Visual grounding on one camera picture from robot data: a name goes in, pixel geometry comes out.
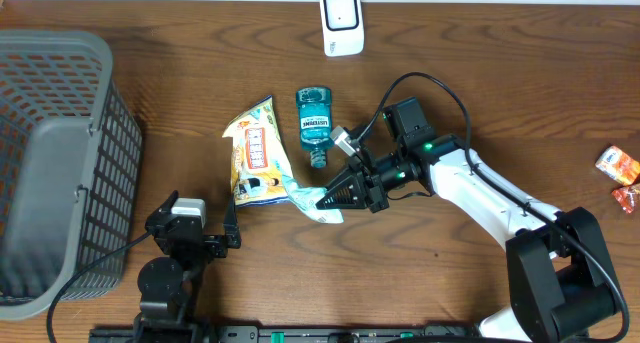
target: basket bottom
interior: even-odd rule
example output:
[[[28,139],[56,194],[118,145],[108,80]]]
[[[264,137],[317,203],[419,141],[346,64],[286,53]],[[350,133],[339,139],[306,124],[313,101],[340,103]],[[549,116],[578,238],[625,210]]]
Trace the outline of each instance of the basket bottom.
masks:
[[[0,285],[7,296],[37,297],[55,281],[81,182],[88,118],[55,118],[34,129],[2,237]]]

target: candy wrapper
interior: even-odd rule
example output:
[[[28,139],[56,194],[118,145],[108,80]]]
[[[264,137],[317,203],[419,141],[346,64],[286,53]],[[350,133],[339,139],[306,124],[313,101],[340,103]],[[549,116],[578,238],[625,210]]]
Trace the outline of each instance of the candy wrapper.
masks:
[[[624,186],[632,185],[640,174],[640,163],[616,146],[602,153],[596,167]]]
[[[342,223],[339,209],[318,210],[325,188],[302,188],[293,179],[282,147],[271,96],[229,123],[222,134],[233,138],[231,191],[237,207],[293,202],[320,223]]]
[[[631,213],[640,205],[640,184],[616,189],[611,192],[611,195],[620,203],[625,212]]]

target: wire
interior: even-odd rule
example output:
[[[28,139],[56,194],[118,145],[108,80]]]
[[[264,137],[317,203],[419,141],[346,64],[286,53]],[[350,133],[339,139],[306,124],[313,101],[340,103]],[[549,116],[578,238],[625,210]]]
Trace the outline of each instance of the wire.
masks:
[[[387,343],[522,343],[522,341],[502,338],[432,335],[394,339]]]
[[[426,194],[424,192],[411,192],[411,193],[407,193],[405,195],[403,195],[400,198],[393,198],[389,196],[389,193],[387,193],[387,199],[389,200],[403,200],[403,199],[407,199],[407,198],[411,198],[411,197],[427,197],[430,198],[431,194]]]
[[[89,272],[93,268],[95,268],[98,265],[100,265],[100,263],[104,262],[105,260],[109,259],[110,257],[113,257],[116,254],[123,253],[123,252],[131,249],[131,247],[133,247],[136,244],[142,242],[147,237],[149,237],[151,234],[153,234],[152,230],[146,232],[145,234],[143,234],[140,237],[136,238],[135,240],[131,241],[131,243],[129,243],[129,244],[125,245],[125,246],[122,246],[122,247],[114,250],[113,252],[108,253],[108,254],[106,254],[106,255],[94,260],[89,265],[87,265],[84,268],[82,268],[73,277],[71,277],[71,279],[69,279],[69,281],[67,283],[65,283],[65,285],[62,286],[62,288],[60,288],[60,291],[58,291],[58,294],[56,294],[56,296],[53,298],[53,301],[51,302],[51,305],[49,306],[49,311],[47,312],[47,335],[49,336],[49,342],[50,343],[56,343],[56,336],[53,334],[53,312],[55,311],[56,306],[58,305],[58,302],[60,301],[60,299],[62,298],[64,293],[69,289],[69,287],[71,287],[73,285],[73,283],[75,283],[78,280],[78,278],[82,277],[87,272]]]
[[[471,152],[471,117],[469,115],[469,112],[467,111],[467,108],[464,106],[460,98],[458,98],[458,96],[446,84],[444,84],[437,78],[422,72],[410,72],[396,79],[393,82],[393,84],[391,84],[391,86],[389,87],[385,95],[382,97],[382,100],[378,105],[378,109],[376,110],[376,113],[373,115],[373,118],[371,119],[369,124],[367,124],[362,134],[360,134],[360,136],[358,137],[358,140],[366,137],[366,135],[368,134],[368,131],[371,130],[371,127],[373,127],[373,124],[375,123],[376,119],[380,115],[380,112],[382,111],[382,108],[384,107],[384,104],[386,103],[387,98],[389,98],[389,95],[391,95],[391,91],[393,91],[393,89],[398,85],[398,83],[400,83],[404,79],[409,77],[414,77],[414,76],[429,79],[433,83],[440,86],[447,93],[449,93],[451,98],[453,98],[453,100],[455,100],[456,103],[458,104],[458,107],[460,107],[460,110],[462,111],[462,115],[464,116],[464,121],[466,125],[466,136],[464,140],[464,156],[467,161],[467,164],[471,169],[471,172],[477,174],[480,179],[482,179],[485,183],[487,183],[487,185],[489,185],[491,188],[495,189],[497,192],[507,197],[512,202],[514,202],[516,205],[522,208],[523,211],[530,213],[534,217],[540,219],[550,229],[552,229],[553,231],[558,233],[560,236],[562,236],[565,239],[565,241],[569,244],[569,246],[571,246],[573,249],[575,249],[580,254],[582,254],[588,261],[590,261],[593,264],[593,266],[596,267],[596,269],[600,272],[604,280],[607,282],[607,286],[609,287],[609,289],[611,289],[615,301],[620,306],[620,312],[622,314],[622,327],[620,328],[620,331],[611,338],[597,339],[597,338],[576,337],[575,340],[573,341],[574,342],[601,342],[601,343],[621,341],[629,332],[630,317],[629,317],[629,306],[627,305],[627,301],[624,299],[624,295],[622,294],[622,291],[620,290],[618,285],[615,284],[615,282],[613,281],[613,278],[611,278],[609,273],[604,269],[602,264],[600,264],[600,262],[598,262],[598,260],[591,254],[591,252],[584,245],[582,245],[575,238],[573,238],[569,234],[569,232],[567,232],[564,228],[555,224],[553,221],[551,221],[549,218],[544,216],[542,213],[533,209],[529,204],[529,202],[520,201],[519,199],[514,197],[511,193],[509,193],[508,191],[500,187],[498,184],[493,182],[489,177],[487,177],[480,170],[479,164],[476,164],[472,161],[471,153],[470,153]]]

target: snack bag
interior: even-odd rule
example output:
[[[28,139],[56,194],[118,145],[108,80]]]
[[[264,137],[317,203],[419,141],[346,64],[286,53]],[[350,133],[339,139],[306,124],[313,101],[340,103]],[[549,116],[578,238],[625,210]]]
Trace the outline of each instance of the snack bag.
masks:
[[[616,146],[611,146],[602,153],[596,167],[625,186],[632,185],[640,174],[640,163]]]
[[[611,192],[611,195],[620,203],[625,212],[631,213],[640,205],[640,184],[616,189]]]
[[[222,136],[233,138],[231,191],[236,206],[289,200],[282,175],[293,174],[280,141],[271,96],[232,120]]]

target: wooden table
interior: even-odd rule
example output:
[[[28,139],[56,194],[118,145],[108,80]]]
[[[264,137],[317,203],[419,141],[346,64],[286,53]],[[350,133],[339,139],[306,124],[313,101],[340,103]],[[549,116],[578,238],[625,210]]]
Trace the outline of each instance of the wooden table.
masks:
[[[219,229],[229,197],[226,124],[266,95],[296,177],[322,185],[340,168],[313,171],[299,144],[295,91],[326,85],[335,124],[373,114],[388,85],[419,70],[449,84],[473,118],[473,146],[496,171],[562,209],[584,206],[602,225],[632,315],[640,313],[640,212],[626,215],[617,185],[593,164],[616,144],[640,158],[640,9],[516,5],[366,4],[362,54],[323,54],[317,4],[221,2],[5,2],[0,27],[87,30],[115,58],[114,79],[145,121],[132,235],[173,190],[207,202]],[[442,133],[464,134],[454,102],[412,79],[390,101],[417,96]],[[371,145],[391,147],[383,124]],[[414,198],[346,223],[306,219],[292,205],[239,210],[243,247],[215,261],[198,311],[213,322],[264,325],[410,325],[482,319],[506,306],[501,248],[458,208]],[[139,312],[140,268],[152,240],[129,255],[124,281],[95,300],[61,304],[59,341],[86,341],[96,325],[128,325]],[[592,333],[617,332],[619,317]],[[640,338],[632,326],[628,341]],[[43,341],[45,315],[0,323],[0,342]]]

